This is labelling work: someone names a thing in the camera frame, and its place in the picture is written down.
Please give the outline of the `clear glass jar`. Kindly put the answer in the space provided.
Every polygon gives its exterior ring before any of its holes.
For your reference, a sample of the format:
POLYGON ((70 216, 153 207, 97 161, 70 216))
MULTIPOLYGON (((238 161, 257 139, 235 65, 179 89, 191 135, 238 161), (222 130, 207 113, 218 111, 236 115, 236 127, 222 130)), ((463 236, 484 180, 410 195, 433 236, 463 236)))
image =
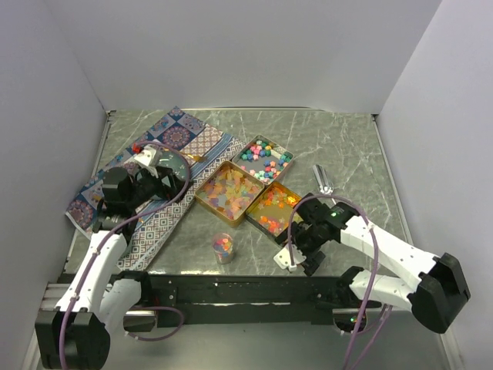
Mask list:
POLYGON ((228 264, 234 258, 233 238, 220 233, 213 238, 213 252, 218 264, 228 264))

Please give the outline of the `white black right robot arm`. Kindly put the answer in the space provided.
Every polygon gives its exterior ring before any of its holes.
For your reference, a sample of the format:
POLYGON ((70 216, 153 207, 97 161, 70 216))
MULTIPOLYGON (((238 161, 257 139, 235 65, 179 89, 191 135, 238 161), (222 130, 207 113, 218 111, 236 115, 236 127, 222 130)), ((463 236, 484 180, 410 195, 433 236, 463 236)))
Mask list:
POLYGON ((336 241, 372 257, 392 275, 352 267, 337 289, 339 302, 349 308, 364 300, 395 306, 411 312, 430 331, 444 334, 471 297, 459 260, 449 253, 437 256, 423 251, 395 237, 342 197, 332 207, 321 199, 322 195, 309 193, 294 207, 306 226, 289 222, 288 248, 305 251, 336 241))

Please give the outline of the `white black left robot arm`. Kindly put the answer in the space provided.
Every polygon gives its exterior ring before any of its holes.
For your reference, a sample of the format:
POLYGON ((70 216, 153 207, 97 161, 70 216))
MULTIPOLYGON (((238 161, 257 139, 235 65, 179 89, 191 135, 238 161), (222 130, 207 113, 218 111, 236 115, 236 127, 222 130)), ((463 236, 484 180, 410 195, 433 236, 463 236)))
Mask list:
POLYGON ((122 272, 109 282, 126 251, 140 217, 136 209, 159 197, 166 206, 182 200, 190 178, 170 168, 143 167, 131 174, 124 167, 107 170, 102 199, 86 256, 54 308, 40 309, 35 320, 42 364, 47 369, 101 369, 109 355, 111 335, 126 312, 142 310, 153 300, 146 273, 122 272))

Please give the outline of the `metal scoop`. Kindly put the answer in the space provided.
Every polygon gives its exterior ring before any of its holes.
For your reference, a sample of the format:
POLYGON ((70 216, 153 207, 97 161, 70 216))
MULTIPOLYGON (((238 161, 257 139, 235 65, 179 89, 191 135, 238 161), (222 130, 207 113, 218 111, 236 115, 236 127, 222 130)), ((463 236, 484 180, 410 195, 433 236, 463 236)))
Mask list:
POLYGON ((334 192, 334 185, 330 181, 325 169, 319 164, 314 164, 312 166, 312 171, 314 172, 320 193, 331 195, 334 192))

